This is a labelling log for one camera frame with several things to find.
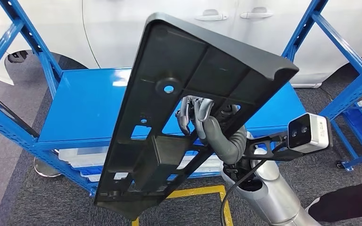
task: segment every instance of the yellow tape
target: yellow tape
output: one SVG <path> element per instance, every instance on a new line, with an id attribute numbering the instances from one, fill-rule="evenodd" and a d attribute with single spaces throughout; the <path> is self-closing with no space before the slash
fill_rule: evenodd
<path id="1" fill-rule="evenodd" d="M 131 222 L 131 226 L 139 226 L 140 225 L 140 219 L 137 218 L 135 221 Z"/>
<path id="2" fill-rule="evenodd" d="M 220 193 L 220 198 L 222 201 L 225 196 L 225 187 L 223 185 L 218 185 L 218 186 L 199 187 L 199 188 L 178 190 L 178 191 L 173 191 L 173 193 L 171 193 L 167 198 L 173 199 L 173 198 L 180 198 L 180 197 L 191 196 L 191 195 L 212 194 L 212 193 Z M 234 226 L 234 224 L 232 222 L 230 206 L 228 205 L 228 201 L 225 203 L 225 207 L 224 207 L 224 219 L 225 219 L 225 224 L 227 226 Z M 131 223 L 131 226 L 139 226 L 138 218 Z"/>

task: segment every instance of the camera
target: camera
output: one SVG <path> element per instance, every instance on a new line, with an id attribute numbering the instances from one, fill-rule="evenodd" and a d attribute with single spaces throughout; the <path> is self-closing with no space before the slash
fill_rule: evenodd
<path id="1" fill-rule="evenodd" d="M 305 113 L 288 124 L 288 148 L 301 153 L 329 146 L 329 122 L 326 117 Z"/>

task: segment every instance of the blue shelf rack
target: blue shelf rack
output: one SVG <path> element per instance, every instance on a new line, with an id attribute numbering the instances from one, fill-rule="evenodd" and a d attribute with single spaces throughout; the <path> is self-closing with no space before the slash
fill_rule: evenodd
<path id="1" fill-rule="evenodd" d="M 354 165 L 362 163 L 362 156 L 359 156 L 352 148 L 334 119 L 337 116 L 342 115 L 362 144 L 362 107 L 357 105 L 357 101 L 362 96 L 362 58 L 321 15 L 321 11 L 324 9 L 327 2 L 327 0 L 312 0 L 282 55 L 293 61 L 295 53 L 299 49 L 304 38 L 314 23 L 316 23 L 348 59 L 350 64 L 359 72 L 359 76 L 320 113 L 320 115 L 328 116 L 331 119 L 332 126 L 351 154 L 353 158 L 351 161 L 341 161 L 340 163 L 347 171 L 352 171 Z"/>
<path id="2" fill-rule="evenodd" d="M 0 39 L 0 59 L 20 33 L 41 62 L 52 95 L 52 104 L 41 133 L 37 133 L 0 102 L 0 134 L 55 168 L 94 195 L 97 182 L 90 182 L 67 162 L 58 159 L 54 149 L 108 146 L 117 119 L 130 68 L 62 70 L 17 0 L 0 0 L 13 24 Z M 273 109 L 283 109 L 274 114 Z M 305 110 L 288 83 L 281 88 L 247 123 L 254 136 L 285 131 L 288 122 Z M 165 133 L 180 133 L 175 117 Z M 145 137 L 144 128 L 135 129 Z"/>

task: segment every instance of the black plastic panel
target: black plastic panel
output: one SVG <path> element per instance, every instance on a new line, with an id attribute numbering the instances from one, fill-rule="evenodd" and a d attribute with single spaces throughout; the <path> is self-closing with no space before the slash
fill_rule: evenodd
<path id="1" fill-rule="evenodd" d="M 241 106 L 222 123 L 233 134 L 296 72 L 290 61 L 172 16 L 151 15 L 143 33 L 107 153 L 95 204 L 136 219 L 158 205 L 212 153 L 196 146 L 197 136 L 161 131 L 186 95 L 215 101 L 212 115 L 230 104 Z M 171 86 L 172 92 L 165 87 Z M 132 140 L 136 125 L 151 127 L 146 140 Z M 176 169 L 187 150 L 198 155 Z M 118 172 L 128 177 L 114 180 Z M 177 174 L 173 181 L 167 181 Z M 136 190 L 129 191 L 135 182 Z"/>

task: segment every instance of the white car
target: white car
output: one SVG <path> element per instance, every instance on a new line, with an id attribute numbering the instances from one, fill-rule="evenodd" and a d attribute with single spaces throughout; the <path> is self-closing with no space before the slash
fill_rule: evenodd
<path id="1" fill-rule="evenodd" d="M 19 0 L 51 52 L 88 68 L 131 67 L 146 18 L 161 11 L 280 55 L 310 0 Z M 331 0 L 322 15 L 362 56 L 362 0 Z M 11 21 L 0 7 L 0 37 Z M 30 47 L 18 35 L 0 61 L 22 62 Z M 295 87 L 319 87 L 347 60 L 311 29 L 295 57 Z"/>

